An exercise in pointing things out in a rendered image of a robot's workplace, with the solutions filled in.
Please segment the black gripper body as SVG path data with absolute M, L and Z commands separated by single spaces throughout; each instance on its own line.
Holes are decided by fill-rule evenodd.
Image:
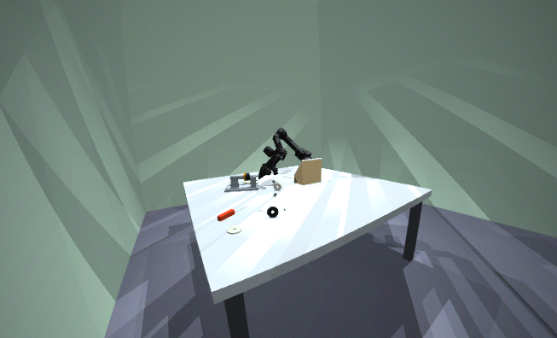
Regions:
M 273 166 L 276 166 L 276 163 L 272 159 L 269 159 L 266 164 L 264 163 L 262 165 L 264 172 L 266 172 L 269 175 L 271 174 L 270 168 L 272 168 Z

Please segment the white flat washer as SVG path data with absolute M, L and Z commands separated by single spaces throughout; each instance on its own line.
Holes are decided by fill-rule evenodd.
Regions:
M 242 227 L 236 225 L 236 226 L 230 226 L 227 228 L 227 231 L 229 234 L 237 234 L 239 232 L 242 231 Z

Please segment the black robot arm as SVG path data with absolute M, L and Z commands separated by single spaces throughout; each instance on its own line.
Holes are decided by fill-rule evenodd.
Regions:
M 284 140 L 294 151 L 295 151 L 295 156 L 297 158 L 299 158 L 301 161 L 302 160 L 310 160 L 312 153 L 304 148 L 299 147 L 288 135 L 287 132 L 284 130 L 284 128 L 278 128 L 278 131 L 274 134 L 273 136 L 273 141 L 275 143 L 276 146 L 276 150 L 274 150 L 272 147 L 267 146 L 264 148 L 264 153 L 267 154 L 269 157 L 271 157 L 271 159 L 277 163 L 279 160 L 284 160 L 286 155 L 287 155 L 287 151 L 282 147 L 281 145 L 281 140 Z M 274 173 L 274 176 L 278 174 L 278 169 L 273 166 L 272 168 L 270 168 L 272 170 L 272 172 Z

